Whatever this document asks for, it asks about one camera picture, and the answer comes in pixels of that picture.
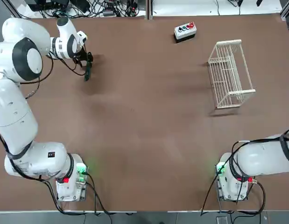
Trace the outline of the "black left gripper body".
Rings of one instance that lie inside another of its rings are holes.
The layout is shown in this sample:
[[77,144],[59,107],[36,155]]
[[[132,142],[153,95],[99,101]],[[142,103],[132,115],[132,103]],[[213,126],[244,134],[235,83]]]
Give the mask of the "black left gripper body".
[[82,62],[87,62],[87,61],[88,61],[88,55],[85,50],[80,50],[73,57],[73,62],[75,64],[82,64]]

